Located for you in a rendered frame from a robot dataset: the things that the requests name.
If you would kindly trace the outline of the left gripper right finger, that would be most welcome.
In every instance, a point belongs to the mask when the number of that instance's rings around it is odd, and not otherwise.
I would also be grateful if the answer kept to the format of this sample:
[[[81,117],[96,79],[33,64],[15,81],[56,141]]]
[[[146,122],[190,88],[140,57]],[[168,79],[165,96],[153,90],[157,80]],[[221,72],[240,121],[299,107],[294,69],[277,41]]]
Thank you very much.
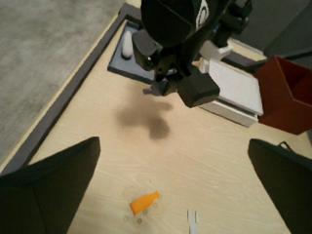
[[[259,138],[248,156],[291,234],[312,234],[312,159]]]

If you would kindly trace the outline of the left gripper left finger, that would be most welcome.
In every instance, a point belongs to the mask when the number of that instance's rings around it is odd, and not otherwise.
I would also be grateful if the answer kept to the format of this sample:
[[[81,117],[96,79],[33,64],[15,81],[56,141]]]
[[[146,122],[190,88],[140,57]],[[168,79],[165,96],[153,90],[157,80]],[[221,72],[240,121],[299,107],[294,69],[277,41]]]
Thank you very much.
[[[0,176],[0,234],[67,234],[100,151],[91,136]]]

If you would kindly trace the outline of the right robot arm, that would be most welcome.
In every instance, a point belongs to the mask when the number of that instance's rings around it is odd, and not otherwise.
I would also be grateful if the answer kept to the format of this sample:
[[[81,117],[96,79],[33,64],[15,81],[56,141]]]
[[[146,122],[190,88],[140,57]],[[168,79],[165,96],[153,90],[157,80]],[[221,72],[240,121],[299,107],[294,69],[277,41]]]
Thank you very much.
[[[252,9],[252,0],[141,0],[145,28],[132,34],[134,55],[143,70],[162,74],[181,64],[186,39],[200,28],[219,22],[210,41],[219,49],[228,46],[232,34],[240,35],[248,24]]]

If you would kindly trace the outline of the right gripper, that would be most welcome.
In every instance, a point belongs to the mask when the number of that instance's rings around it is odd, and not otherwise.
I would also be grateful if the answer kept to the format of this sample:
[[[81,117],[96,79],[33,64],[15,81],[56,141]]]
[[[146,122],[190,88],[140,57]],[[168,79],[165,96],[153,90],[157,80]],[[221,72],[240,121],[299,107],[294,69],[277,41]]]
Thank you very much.
[[[185,55],[180,65],[174,67],[175,74],[167,75],[154,73],[154,82],[162,81],[165,77],[167,82],[162,97],[169,95],[177,89],[177,93],[185,106],[192,108],[214,101],[220,94],[220,87],[209,74],[201,73],[193,61],[199,61],[202,57],[200,50],[206,40],[213,40],[215,32],[212,29],[199,29],[187,38]],[[172,87],[174,88],[172,88]]]

